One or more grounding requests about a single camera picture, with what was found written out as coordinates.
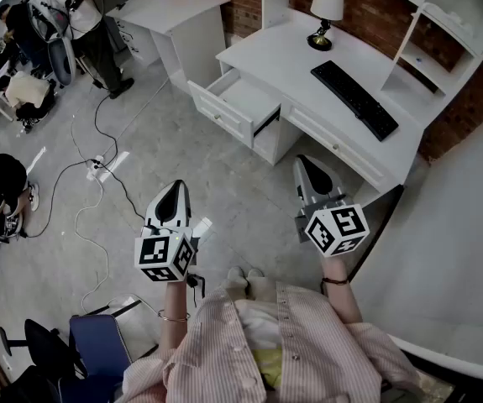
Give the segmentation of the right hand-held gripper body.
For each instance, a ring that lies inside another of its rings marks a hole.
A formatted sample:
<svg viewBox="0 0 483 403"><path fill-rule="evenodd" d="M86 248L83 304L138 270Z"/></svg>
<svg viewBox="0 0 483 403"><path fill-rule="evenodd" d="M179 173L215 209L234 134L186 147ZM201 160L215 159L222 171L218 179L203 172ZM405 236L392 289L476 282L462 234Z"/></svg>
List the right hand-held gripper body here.
<svg viewBox="0 0 483 403"><path fill-rule="evenodd" d="M300 242L324 258L355 251L370 234L362 206L345 194L305 206L294 220Z"/></svg>

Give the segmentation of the person's beige left shoe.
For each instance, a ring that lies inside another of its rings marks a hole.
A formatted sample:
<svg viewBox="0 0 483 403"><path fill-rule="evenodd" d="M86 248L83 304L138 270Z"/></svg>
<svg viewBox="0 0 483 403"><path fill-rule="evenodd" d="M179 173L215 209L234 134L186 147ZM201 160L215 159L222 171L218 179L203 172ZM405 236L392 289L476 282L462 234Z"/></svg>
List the person's beige left shoe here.
<svg viewBox="0 0 483 403"><path fill-rule="evenodd" d="M237 301L246 298L248 284L244 271L240 267L234 266L228 271L222 287L233 301Z"/></svg>

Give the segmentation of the white power strip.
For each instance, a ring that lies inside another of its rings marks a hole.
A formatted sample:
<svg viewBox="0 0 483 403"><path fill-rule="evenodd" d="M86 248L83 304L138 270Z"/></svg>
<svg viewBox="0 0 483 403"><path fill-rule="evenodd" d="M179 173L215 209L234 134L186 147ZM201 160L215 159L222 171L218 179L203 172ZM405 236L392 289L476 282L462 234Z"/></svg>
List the white power strip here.
<svg viewBox="0 0 483 403"><path fill-rule="evenodd" d="M98 170L102 167L103 160L104 157L101 155L97 155L94 159L90 160L87 171L87 179L89 181L93 181L96 178Z"/></svg>

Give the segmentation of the person's right forearm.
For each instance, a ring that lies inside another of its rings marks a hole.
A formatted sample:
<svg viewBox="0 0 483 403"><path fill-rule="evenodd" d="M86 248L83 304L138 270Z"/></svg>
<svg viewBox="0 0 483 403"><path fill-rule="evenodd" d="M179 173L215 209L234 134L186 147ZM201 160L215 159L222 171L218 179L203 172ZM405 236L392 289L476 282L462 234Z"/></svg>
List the person's right forearm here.
<svg viewBox="0 0 483 403"><path fill-rule="evenodd" d="M329 302L342 323L363 322L344 262L338 257L322 258L322 269L323 285Z"/></svg>

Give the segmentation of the small white desk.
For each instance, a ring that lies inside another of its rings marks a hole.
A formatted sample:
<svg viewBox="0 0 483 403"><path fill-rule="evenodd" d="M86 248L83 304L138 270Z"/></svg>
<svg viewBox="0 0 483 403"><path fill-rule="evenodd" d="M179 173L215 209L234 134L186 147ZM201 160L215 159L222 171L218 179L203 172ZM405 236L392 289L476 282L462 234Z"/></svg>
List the small white desk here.
<svg viewBox="0 0 483 403"><path fill-rule="evenodd" d="M171 83L209 86L221 76L216 55L226 49L221 6L228 0L128 0L108 17L137 63L162 62Z"/></svg>

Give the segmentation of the person's pink striped shirt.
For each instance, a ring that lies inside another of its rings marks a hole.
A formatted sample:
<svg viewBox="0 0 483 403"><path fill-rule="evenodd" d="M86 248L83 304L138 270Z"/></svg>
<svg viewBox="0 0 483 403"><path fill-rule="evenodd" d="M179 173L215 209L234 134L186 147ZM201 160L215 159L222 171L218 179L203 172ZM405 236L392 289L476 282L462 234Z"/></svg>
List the person's pink striped shirt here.
<svg viewBox="0 0 483 403"><path fill-rule="evenodd" d="M317 292L278 284L281 382L267 390L234 302L209 294L180 346L134 362L117 403L420 403L416 370L379 328L345 324Z"/></svg>

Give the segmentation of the grey office chair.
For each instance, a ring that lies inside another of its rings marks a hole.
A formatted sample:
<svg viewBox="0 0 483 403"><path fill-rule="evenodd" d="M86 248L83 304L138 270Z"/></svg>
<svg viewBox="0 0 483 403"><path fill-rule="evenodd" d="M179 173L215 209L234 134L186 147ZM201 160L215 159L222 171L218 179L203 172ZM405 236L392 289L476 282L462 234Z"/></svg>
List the grey office chair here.
<svg viewBox="0 0 483 403"><path fill-rule="evenodd" d="M56 80L69 86L76 76L76 57L72 48L70 18L54 0L29 0L29 20L36 34L46 43Z"/></svg>

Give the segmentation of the person's left forearm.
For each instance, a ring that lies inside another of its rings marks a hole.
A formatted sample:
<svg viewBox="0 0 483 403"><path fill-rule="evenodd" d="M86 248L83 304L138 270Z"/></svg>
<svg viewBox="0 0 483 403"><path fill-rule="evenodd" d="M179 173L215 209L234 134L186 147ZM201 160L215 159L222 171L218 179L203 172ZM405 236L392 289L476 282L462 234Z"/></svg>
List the person's left forearm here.
<svg viewBox="0 0 483 403"><path fill-rule="evenodd" d="M161 333L159 352L179 347L187 334L187 284L185 281L168 283L165 289L165 305L159 311Z"/></svg>

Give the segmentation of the white closed drawer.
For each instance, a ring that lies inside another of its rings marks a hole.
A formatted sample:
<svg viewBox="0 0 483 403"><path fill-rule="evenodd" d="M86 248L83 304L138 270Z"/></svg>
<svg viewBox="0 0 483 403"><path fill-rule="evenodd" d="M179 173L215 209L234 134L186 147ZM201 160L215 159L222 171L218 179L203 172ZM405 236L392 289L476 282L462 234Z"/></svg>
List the white closed drawer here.
<svg viewBox="0 0 483 403"><path fill-rule="evenodd" d="M385 185L386 177L376 167L321 123L294 106L291 107L286 119L329 149L373 187L382 188Z"/></svg>

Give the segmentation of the white drawer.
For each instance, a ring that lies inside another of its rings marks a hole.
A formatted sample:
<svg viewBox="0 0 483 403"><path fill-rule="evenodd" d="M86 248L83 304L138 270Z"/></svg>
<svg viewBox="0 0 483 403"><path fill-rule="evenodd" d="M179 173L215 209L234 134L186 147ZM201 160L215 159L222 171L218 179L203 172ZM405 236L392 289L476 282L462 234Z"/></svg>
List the white drawer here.
<svg viewBox="0 0 483 403"><path fill-rule="evenodd" d="M294 106L291 107L286 119L329 149L373 187L382 188L385 185L386 177L376 167L321 123Z"/></svg>
<svg viewBox="0 0 483 403"><path fill-rule="evenodd" d="M188 83L197 110L252 148L255 137L280 115L281 103L233 68L207 87Z"/></svg>

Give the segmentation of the black keyboard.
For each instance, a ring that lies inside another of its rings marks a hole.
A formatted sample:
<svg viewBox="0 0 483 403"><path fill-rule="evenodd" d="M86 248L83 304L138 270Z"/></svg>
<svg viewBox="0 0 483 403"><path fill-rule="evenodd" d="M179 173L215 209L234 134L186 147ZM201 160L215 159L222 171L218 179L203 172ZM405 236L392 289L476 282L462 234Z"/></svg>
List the black keyboard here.
<svg viewBox="0 0 483 403"><path fill-rule="evenodd" d="M311 74L382 142L398 127L398 122L353 77L331 60L311 69Z"/></svg>

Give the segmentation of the person's white undershirt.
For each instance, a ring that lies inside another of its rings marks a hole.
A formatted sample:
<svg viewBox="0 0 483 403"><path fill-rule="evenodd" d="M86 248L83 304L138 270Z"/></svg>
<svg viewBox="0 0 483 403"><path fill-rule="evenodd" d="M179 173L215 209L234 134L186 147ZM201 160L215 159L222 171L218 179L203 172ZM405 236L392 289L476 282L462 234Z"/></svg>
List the person's white undershirt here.
<svg viewBox="0 0 483 403"><path fill-rule="evenodd" d="M276 303L237 300L235 303L245 338L252 350L281 348L281 333Z"/></svg>

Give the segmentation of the blue chair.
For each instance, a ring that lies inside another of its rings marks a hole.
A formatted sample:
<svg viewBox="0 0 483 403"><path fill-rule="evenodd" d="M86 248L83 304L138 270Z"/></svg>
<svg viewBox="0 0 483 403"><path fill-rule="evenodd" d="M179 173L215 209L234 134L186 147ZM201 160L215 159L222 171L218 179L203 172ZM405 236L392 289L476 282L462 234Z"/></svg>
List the blue chair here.
<svg viewBox="0 0 483 403"><path fill-rule="evenodd" d="M116 318L106 314L73 317L70 332L87 371L77 398L82 403L113 403L132 363Z"/></svg>

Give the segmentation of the person's beige right shoe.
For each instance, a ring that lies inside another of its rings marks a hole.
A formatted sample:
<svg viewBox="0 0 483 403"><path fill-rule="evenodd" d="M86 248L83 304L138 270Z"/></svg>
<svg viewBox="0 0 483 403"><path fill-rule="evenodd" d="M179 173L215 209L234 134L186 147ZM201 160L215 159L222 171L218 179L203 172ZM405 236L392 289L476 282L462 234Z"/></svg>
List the person's beige right shoe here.
<svg viewBox="0 0 483 403"><path fill-rule="evenodd" d="M265 291L267 279L261 270L251 269L246 276L246 280L249 282L249 289L254 298Z"/></svg>

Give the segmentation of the person's beige shoe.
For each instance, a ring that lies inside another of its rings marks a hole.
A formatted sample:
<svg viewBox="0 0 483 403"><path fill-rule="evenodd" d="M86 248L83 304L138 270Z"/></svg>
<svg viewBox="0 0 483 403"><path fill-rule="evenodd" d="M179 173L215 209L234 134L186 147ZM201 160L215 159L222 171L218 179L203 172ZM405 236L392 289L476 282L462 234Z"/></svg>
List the person's beige shoe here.
<svg viewBox="0 0 483 403"><path fill-rule="evenodd" d="M249 282L249 289L254 298L265 291L267 279L261 270L251 269L246 276L246 280Z"/></svg>
<svg viewBox="0 0 483 403"><path fill-rule="evenodd" d="M228 271L222 287L233 301L237 301L246 298L248 284L244 271L240 267L234 266Z"/></svg>

